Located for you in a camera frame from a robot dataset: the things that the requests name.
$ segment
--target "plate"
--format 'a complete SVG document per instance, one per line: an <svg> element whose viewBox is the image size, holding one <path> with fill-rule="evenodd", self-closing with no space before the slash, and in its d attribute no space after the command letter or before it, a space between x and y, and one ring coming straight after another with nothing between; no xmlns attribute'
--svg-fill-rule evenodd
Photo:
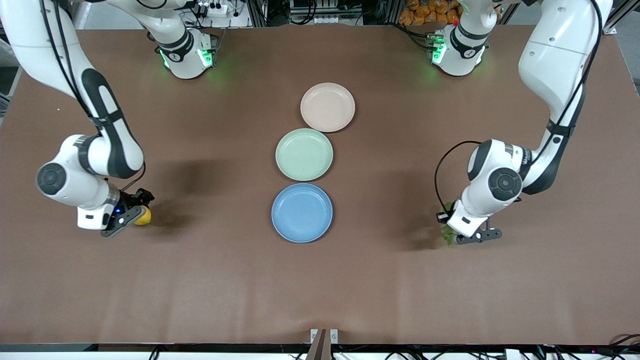
<svg viewBox="0 0 640 360"><path fill-rule="evenodd" d="M331 166L333 147L324 134L313 129L297 129L286 134L276 148L276 164L287 177L311 181Z"/></svg>
<svg viewBox="0 0 640 360"><path fill-rule="evenodd" d="M333 206L316 185L294 184L278 194L271 208L271 221L278 234L294 243L320 238L331 226Z"/></svg>
<svg viewBox="0 0 640 360"><path fill-rule="evenodd" d="M322 83L307 90L300 102L300 112L310 127L332 133L351 122L356 102L344 86Z"/></svg>

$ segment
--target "table surface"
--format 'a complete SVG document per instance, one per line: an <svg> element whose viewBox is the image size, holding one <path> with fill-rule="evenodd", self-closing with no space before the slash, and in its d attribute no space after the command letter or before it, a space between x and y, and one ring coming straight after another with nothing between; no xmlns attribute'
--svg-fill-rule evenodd
<svg viewBox="0 0 640 360"><path fill-rule="evenodd" d="M228 31L218 66L173 77L142 31L85 31L145 150L139 185L154 223L113 239L36 190L71 134L94 129L75 100L20 82L0 131L0 341L295 343L338 328L345 343L608 343L640 327L640 101L604 37L556 183L495 215L500 240L448 248L433 171L463 140L537 147L548 108L518 77L528 26L498 26L483 62L452 78L394 28ZM294 182L279 139L304 127L300 100L336 82L352 123L314 184L335 207L320 240L271 225ZM440 173L467 185L473 147Z"/></svg>

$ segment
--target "blue plate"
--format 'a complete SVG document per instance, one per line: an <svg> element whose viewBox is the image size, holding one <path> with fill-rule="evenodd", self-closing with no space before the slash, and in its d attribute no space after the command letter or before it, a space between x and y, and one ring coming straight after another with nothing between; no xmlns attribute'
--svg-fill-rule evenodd
<svg viewBox="0 0 640 360"><path fill-rule="evenodd" d="M331 226L333 206L329 196L311 184L294 184L282 190L271 208L273 226L283 238L308 243Z"/></svg>

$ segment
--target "white robotic arm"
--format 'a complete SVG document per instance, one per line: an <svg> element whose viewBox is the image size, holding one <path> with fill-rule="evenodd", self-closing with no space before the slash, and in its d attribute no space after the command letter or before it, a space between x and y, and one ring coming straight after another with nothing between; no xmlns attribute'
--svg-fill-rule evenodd
<svg viewBox="0 0 640 360"><path fill-rule="evenodd" d="M192 78L211 66L202 59L202 51L210 49L209 35L188 31L175 12L164 9L183 6L185 0L162 0L164 6L156 9L154 2L160 1L145 1L108 0L147 27L177 77ZM109 84L84 55L70 17L56 0L0 0L0 18L24 70L76 98L98 129L97 135L68 137L56 157L38 171L38 189L76 206L79 227L115 235L144 215L153 196L142 189L129 195L104 179L128 179L144 166L141 147Z"/></svg>
<svg viewBox="0 0 640 360"><path fill-rule="evenodd" d="M525 46L518 68L522 81L550 108L547 129L540 146L533 151L500 140L487 140L476 148L467 167L471 184L463 190L447 219L447 224L461 235L471 238L488 217L513 203L521 192L539 193L554 182L584 101L583 68L602 30L602 18L606 19L612 6L612 0L595 1L597 9L591 0L542 2L542 18ZM477 3L485 10L492 2ZM465 12L460 24L465 24L468 16L473 14ZM445 36L444 43L455 42L457 33L456 30ZM461 47L452 45L445 54L440 52L442 61L438 65L446 72L464 75L477 65L481 54L465 58L464 51L456 48Z"/></svg>

